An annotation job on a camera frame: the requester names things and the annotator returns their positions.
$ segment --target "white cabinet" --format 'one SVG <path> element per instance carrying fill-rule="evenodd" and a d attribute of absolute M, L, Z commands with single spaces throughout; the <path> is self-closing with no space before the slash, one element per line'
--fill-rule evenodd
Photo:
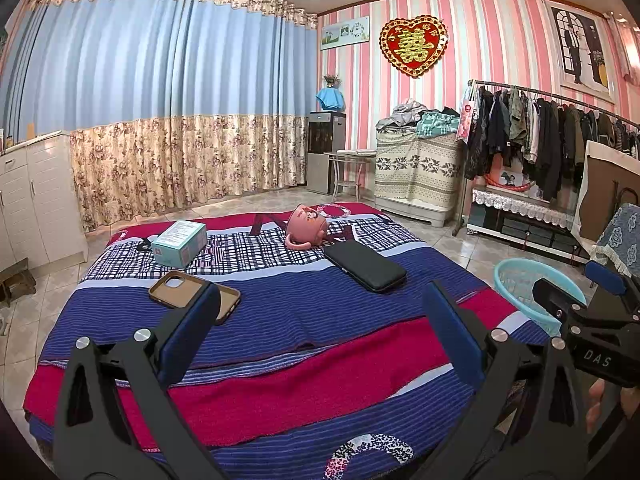
<path fill-rule="evenodd" d="M 86 260 L 67 134 L 34 139 L 0 157 L 0 212 L 0 270 L 5 259 L 28 258 L 31 269 L 78 253 Z M 9 250 L 13 258 L 4 256 Z"/>
<path fill-rule="evenodd" d="M 68 136 L 27 147 L 27 168 L 40 234 L 50 261 L 86 249 L 69 161 Z"/>
<path fill-rule="evenodd" d="M 9 235 L 4 226 L 4 217 L 0 207 L 0 270 L 6 269 L 15 263 L 14 251 L 9 243 Z"/>

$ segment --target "hand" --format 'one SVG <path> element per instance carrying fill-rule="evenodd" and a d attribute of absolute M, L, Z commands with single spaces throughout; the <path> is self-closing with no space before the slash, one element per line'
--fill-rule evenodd
<path fill-rule="evenodd" d="M 598 379 L 589 388 L 591 407 L 587 412 L 587 433 L 591 433 L 600 418 L 600 401 L 604 394 L 604 379 Z M 622 388 L 620 392 L 620 405 L 626 418 L 631 418 L 640 405 L 640 388 Z"/>

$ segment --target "brown phone case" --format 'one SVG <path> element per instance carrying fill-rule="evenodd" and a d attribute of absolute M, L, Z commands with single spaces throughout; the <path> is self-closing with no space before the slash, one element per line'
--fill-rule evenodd
<path fill-rule="evenodd" d="M 182 280 L 177 286 L 169 286 L 167 282 L 172 278 Z M 170 270 L 149 289 L 149 296 L 170 308 L 185 308 L 202 293 L 204 287 L 211 282 L 191 276 L 181 270 Z M 230 286 L 216 285 L 220 291 L 220 313 L 216 318 L 216 325 L 223 324 L 240 301 L 240 291 Z"/>

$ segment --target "lace tablecloth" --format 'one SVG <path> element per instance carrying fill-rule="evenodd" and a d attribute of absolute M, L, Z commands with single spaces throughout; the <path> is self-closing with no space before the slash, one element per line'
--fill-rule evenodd
<path fill-rule="evenodd" d="M 486 205 L 502 209 L 503 211 L 511 211 L 522 216 L 535 218 L 548 224 L 558 225 L 560 227 L 571 230 L 574 224 L 574 215 L 565 211 L 551 209 L 543 205 L 528 201 L 507 193 L 497 193 L 484 189 L 473 190 L 473 201 L 479 205 Z"/>
<path fill-rule="evenodd" d="M 640 262 L 638 261 L 639 223 L 640 207 L 623 204 L 591 248 L 591 259 L 603 265 L 611 261 L 615 264 L 618 272 L 627 276 L 640 275 Z"/>

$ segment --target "pink striped wallpaper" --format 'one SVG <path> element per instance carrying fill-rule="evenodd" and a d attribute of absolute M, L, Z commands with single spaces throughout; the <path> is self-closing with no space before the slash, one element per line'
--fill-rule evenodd
<path fill-rule="evenodd" d="M 388 20 L 420 14 L 444 20 L 449 30 L 449 46 L 436 65 L 421 78 L 413 79 L 383 57 L 378 37 Z M 622 79 L 617 59 L 613 67 L 607 67 L 615 107 L 590 95 L 561 88 L 552 23 L 544 0 L 379 0 L 320 17 L 318 42 L 322 26 L 367 15 L 371 37 L 368 43 L 319 51 L 318 55 L 318 88 L 323 74 L 337 73 L 342 79 L 347 148 L 374 147 L 376 122 L 408 97 L 429 108 L 442 109 L 446 105 L 457 109 L 471 78 L 559 93 L 640 122 L 640 90 Z M 601 40 L 613 46 L 608 28 L 607 36 Z"/>

